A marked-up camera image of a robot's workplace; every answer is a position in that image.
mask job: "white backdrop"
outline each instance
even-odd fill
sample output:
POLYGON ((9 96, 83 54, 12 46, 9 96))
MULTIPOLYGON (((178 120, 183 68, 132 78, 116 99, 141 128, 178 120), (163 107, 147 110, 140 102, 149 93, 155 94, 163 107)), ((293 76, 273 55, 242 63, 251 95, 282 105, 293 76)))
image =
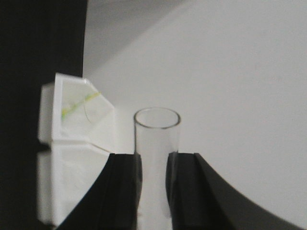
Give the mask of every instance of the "white backdrop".
POLYGON ((307 2, 89 0, 83 76, 115 106, 182 116, 181 152, 307 228, 307 2))

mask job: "glass tube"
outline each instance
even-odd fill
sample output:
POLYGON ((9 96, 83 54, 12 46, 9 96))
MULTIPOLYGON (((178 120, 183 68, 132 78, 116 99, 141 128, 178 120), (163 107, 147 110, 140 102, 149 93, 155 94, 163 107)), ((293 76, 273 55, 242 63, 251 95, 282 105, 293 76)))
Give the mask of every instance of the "glass tube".
POLYGON ((165 174, 169 154, 178 152, 179 124, 180 115, 167 108, 146 108, 134 115, 135 154, 142 159, 138 230, 171 229, 165 174))

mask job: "black holder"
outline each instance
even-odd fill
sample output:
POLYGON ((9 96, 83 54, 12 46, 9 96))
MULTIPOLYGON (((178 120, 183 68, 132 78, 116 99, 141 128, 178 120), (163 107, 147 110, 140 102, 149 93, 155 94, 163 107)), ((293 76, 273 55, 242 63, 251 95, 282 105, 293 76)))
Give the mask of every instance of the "black holder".
POLYGON ((110 154, 98 178, 57 230, 136 230, 138 154, 110 154))
MULTIPOLYGON (((168 169, 174 159, 172 154, 168 158, 168 169)), ((173 230, 234 230, 210 188, 202 169, 206 162, 201 155, 180 153, 175 160, 177 172, 166 171, 173 230)))
MULTIPOLYGON (((204 159, 197 153, 173 154, 166 170, 173 230, 234 230, 206 180, 204 159)), ((136 230, 141 168, 139 154, 110 154, 94 184, 57 230, 136 230)))

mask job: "curved black edge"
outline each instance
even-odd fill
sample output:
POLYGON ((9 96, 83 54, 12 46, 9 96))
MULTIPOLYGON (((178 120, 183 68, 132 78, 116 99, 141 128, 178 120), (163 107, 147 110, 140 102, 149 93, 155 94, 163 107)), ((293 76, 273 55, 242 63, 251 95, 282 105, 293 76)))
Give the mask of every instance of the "curved black edge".
POLYGON ((261 208, 225 181, 199 154, 194 154, 214 197, 238 230, 303 230, 261 208))
POLYGON ((194 154, 177 155, 176 179, 172 185, 170 166, 173 159, 170 154, 166 174, 173 230, 234 230, 211 192, 194 154))
POLYGON ((57 230, 136 230, 141 158, 110 154, 83 199, 57 230))
POLYGON ((109 155, 109 158, 96 181, 71 213, 57 227, 57 230, 97 229, 98 219, 102 209, 102 204, 106 198, 107 187, 113 171, 115 159, 115 154, 109 155))

